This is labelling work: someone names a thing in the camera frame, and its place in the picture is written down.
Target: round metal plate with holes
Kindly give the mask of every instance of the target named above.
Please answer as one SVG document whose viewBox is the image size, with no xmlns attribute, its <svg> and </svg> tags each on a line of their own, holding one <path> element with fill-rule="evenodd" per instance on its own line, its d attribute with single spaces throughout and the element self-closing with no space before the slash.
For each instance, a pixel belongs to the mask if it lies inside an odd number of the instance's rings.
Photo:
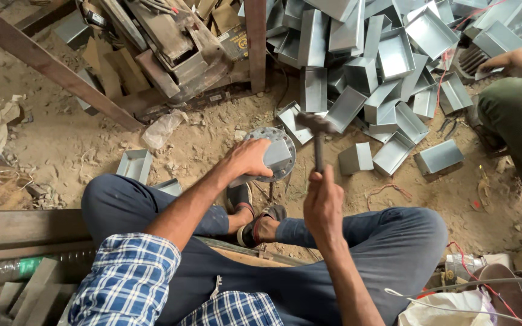
<svg viewBox="0 0 522 326">
<path fill-rule="evenodd" d="M 272 177 L 266 177 L 266 176 L 260 176 L 257 178 L 258 181 L 261 182 L 273 182 L 283 179 L 287 176 L 287 174 L 291 173 L 291 170 L 293 170 L 295 165 L 295 145 L 293 140 L 291 140 L 291 137 L 289 137 L 285 131 L 272 128 L 272 127 L 261 127 L 256 130 L 250 131 L 243 137 L 243 139 L 260 139 L 260 138 L 266 138 L 271 140 L 272 143 L 278 142 L 281 139 L 285 140 L 285 144 L 287 145 L 287 148 L 289 149 L 289 152 L 291 153 L 291 159 L 287 163 L 287 165 L 282 169 L 274 169 L 273 170 L 273 176 Z"/>
</svg>

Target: green trousers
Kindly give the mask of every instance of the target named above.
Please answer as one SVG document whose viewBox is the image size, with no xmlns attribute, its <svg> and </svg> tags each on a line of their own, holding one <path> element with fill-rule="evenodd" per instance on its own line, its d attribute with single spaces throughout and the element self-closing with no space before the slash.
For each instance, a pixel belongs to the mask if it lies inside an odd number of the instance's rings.
<svg viewBox="0 0 522 326">
<path fill-rule="evenodd" d="M 478 116 L 522 163 L 522 78 L 504 78 L 480 93 Z"/>
</svg>

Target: plastic bag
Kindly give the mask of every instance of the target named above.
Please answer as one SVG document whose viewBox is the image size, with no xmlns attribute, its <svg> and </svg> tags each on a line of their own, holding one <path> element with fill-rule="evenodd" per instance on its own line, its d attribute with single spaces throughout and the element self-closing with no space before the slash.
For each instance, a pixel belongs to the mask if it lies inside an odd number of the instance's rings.
<svg viewBox="0 0 522 326">
<path fill-rule="evenodd" d="M 150 147 L 159 149 L 164 146 L 164 143 L 166 143 L 176 127 L 178 127 L 183 120 L 187 121 L 188 118 L 186 113 L 174 109 L 150 125 L 144 132 L 144 135 L 142 135 L 142 139 L 144 139 Z"/>
</svg>

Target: shirt sleeve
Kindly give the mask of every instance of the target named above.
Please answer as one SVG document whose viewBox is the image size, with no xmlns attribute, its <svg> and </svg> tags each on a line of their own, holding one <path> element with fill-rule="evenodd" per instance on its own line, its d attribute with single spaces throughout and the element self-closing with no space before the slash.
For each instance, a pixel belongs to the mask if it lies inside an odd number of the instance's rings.
<svg viewBox="0 0 522 326">
<path fill-rule="evenodd" d="M 154 325 L 179 263 L 180 251 L 167 239 L 144 233 L 106 238 L 78 288 L 69 324 Z"/>
</svg>

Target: dirt floor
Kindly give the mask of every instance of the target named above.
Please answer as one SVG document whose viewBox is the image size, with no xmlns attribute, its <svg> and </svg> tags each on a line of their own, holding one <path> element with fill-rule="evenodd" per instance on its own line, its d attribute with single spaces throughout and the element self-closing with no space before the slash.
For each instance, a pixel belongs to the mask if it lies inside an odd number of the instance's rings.
<svg viewBox="0 0 522 326">
<path fill-rule="evenodd" d="M 37 9 L 27 0 L 16 0 L 2 15 L 15 23 Z M 86 65 L 81 58 L 83 49 L 71 50 L 49 28 L 34 38 L 71 69 L 79 70 Z M 490 82 L 492 79 L 472 85 L 468 91 L 474 95 Z M 235 104 L 228 101 L 201 112 L 189 113 L 190 121 L 181 124 L 163 148 L 154 152 L 148 185 L 177 177 L 185 190 L 233 145 L 236 128 L 249 131 L 258 126 L 278 125 L 272 115 L 284 88 L 283 76 L 275 75 L 268 80 L 268 85 L 270 92 L 262 97 L 248 97 Z M 36 206 L 79 208 L 85 184 L 92 177 L 115 173 L 124 150 L 144 148 L 141 133 L 128 132 L 103 114 L 87 115 L 74 96 L 0 49 L 0 109 L 13 94 L 25 94 L 25 100 L 20 104 L 27 114 L 31 112 L 33 122 L 11 128 L 4 155 L 19 169 L 27 172 L 34 169 L 35 181 L 48 184 L 57 193 L 49 201 L 36 203 Z M 299 101 L 299 80 L 296 78 L 290 78 L 289 91 L 281 106 L 292 100 Z M 522 239 L 520 181 L 510 161 L 487 158 L 470 128 L 460 124 L 453 136 L 465 156 L 458 170 L 434 181 L 427 181 L 419 172 L 412 156 L 443 141 L 446 133 L 437 132 L 443 121 L 444 114 L 439 110 L 435 119 L 428 123 L 430 134 L 394 174 L 394 183 L 410 193 L 412 198 L 388 187 L 371 197 L 371 209 L 428 207 L 440 213 L 448 226 L 450 240 L 459 243 L 468 253 L 517 250 Z M 350 125 L 343 135 L 334 136 L 324 145 L 327 164 L 338 170 L 337 154 L 353 143 L 364 142 L 370 143 L 373 155 L 382 146 Z M 306 144 L 297 151 L 289 190 L 285 193 L 285 183 L 277 182 L 275 200 L 286 207 L 288 216 L 302 218 L 306 176 L 313 167 L 313 146 Z M 165 165 L 170 162 L 177 167 L 167 169 Z M 481 167 L 487 178 L 486 193 L 478 188 L 482 179 Z M 367 211 L 366 194 L 392 182 L 392 178 L 373 171 L 351 177 L 338 174 L 336 179 L 346 191 L 343 208 L 346 215 Z M 266 190 L 269 188 L 268 184 L 261 185 Z M 255 209 L 260 211 L 267 206 L 265 197 L 255 188 L 253 196 Z M 315 260 L 313 254 L 301 247 L 270 244 L 267 248 L 280 254 Z"/>
</svg>

